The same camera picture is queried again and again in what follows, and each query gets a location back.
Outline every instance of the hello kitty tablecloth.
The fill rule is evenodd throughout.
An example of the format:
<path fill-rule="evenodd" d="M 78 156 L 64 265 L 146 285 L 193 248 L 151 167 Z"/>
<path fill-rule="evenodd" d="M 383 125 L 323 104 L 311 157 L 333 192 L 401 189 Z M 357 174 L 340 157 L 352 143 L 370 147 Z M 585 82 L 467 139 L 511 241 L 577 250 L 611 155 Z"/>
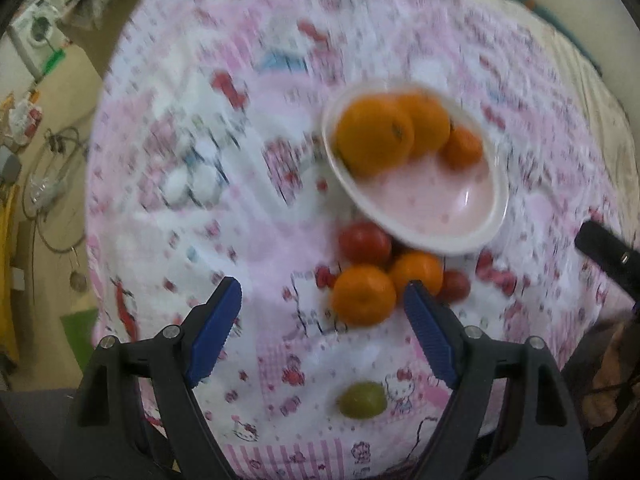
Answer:
<path fill-rule="evenodd" d="M 505 162 L 500 233 L 445 260 L 472 280 L 453 309 L 463 323 L 510 341 L 542 336 L 562 366 L 606 300 L 606 278 L 572 240 L 587 218 L 618 228 L 612 187 L 527 30 L 465 0 L 142 0 L 92 135 L 95 335 L 151 337 L 236 277 L 241 313 L 195 395 L 244 478 L 404 469 L 449 398 L 401 309 L 363 330 L 328 308 L 347 265 L 336 232 L 358 213 L 327 166 L 319 113 L 346 84 L 386 76 L 457 99 Z M 388 408 L 356 422 L 335 400 L 363 380 L 384 386 Z M 149 384 L 142 394 L 161 424 Z"/>

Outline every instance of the large orange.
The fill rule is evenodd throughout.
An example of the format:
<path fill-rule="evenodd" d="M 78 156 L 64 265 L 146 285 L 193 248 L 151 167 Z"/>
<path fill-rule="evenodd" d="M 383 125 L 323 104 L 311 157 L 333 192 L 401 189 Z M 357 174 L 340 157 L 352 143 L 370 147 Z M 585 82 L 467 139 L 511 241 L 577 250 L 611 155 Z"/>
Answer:
<path fill-rule="evenodd" d="M 331 308 L 347 325 L 375 325 L 391 316 L 395 306 L 394 284 L 375 266 L 350 267 L 335 280 Z"/>
<path fill-rule="evenodd" d="M 396 287 L 398 298 L 402 298 L 404 288 L 409 282 L 418 280 L 425 288 L 436 296 L 442 288 L 444 271 L 436 256 L 429 253 L 413 251 L 400 256 L 389 272 Z"/>
<path fill-rule="evenodd" d="M 402 94 L 398 105 L 411 117 L 414 125 L 414 146 L 410 158 L 437 152 L 449 140 L 449 114 L 442 105 L 425 94 Z"/>
<path fill-rule="evenodd" d="M 335 147 L 356 176 L 373 176 L 404 164 L 414 144 L 409 116 L 384 94 L 357 99 L 337 126 Z"/>
<path fill-rule="evenodd" d="M 452 170 L 464 170 L 482 159 L 482 140 L 468 128 L 456 125 L 440 155 Z"/>

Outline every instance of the bowl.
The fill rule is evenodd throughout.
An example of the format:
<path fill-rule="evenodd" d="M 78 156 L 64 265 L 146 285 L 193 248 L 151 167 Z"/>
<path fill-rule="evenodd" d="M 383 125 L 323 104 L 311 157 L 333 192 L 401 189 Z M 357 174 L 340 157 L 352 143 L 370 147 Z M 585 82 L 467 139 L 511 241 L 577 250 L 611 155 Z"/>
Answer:
<path fill-rule="evenodd" d="M 455 123 L 482 137 L 482 161 L 453 171 L 434 153 L 370 179 L 351 176 L 332 149 L 343 112 L 364 95 L 407 91 L 436 98 Z M 365 216 L 405 245 L 454 256 L 477 251 L 497 234 L 509 201 L 506 171 L 485 129 L 451 98 L 411 81 L 368 80 L 344 88 L 327 103 L 321 128 L 329 165 L 347 195 Z"/>

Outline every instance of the pink and white tablecloth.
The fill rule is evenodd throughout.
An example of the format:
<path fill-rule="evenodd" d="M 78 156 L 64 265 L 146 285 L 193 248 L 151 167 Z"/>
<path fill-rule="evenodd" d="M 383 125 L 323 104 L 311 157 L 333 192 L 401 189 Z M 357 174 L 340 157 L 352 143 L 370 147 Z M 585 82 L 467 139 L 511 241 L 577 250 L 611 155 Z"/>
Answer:
<path fill-rule="evenodd" d="M 97 336 L 155 335 L 224 275 L 242 310 L 195 390 L 245 478 L 364 478 L 410 465 L 449 397 L 398 309 L 368 330 L 328 309 L 336 231 L 357 211 L 319 143 L 345 84 L 401 76 L 460 101 L 506 162 L 510 206 L 455 306 L 495 338 L 542 336 L 563 365 L 608 282 L 573 248 L 587 218 L 618 228 L 598 149 L 527 30 L 465 0 L 142 0 L 96 115 L 87 245 Z M 343 417 L 347 386 L 379 381 L 388 409 Z M 151 388 L 145 409 L 158 421 Z M 494 397 L 487 427 L 495 424 Z"/>

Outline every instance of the silver bolt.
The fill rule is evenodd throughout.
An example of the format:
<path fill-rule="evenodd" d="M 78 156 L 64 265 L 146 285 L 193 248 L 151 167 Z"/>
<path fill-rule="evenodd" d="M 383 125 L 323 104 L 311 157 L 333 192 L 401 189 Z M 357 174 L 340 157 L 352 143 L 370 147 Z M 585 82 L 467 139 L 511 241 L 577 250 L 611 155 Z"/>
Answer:
<path fill-rule="evenodd" d="M 542 350 L 545 347 L 545 340 L 535 335 L 529 338 L 529 344 L 536 350 Z"/>
<path fill-rule="evenodd" d="M 179 333 L 180 333 L 180 327 L 177 325 L 165 326 L 162 329 L 162 335 L 167 339 L 173 339 L 174 337 L 178 337 Z"/>
<path fill-rule="evenodd" d="M 480 330 L 477 326 L 467 326 L 465 327 L 465 334 L 469 336 L 471 339 L 480 339 L 482 337 L 482 330 Z"/>
<path fill-rule="evenodd" d="M 117 338 L 114 335 L 106 335 L 100 339 L 100 346 L 102 348 L 111 348 L 116 344 Z"/>

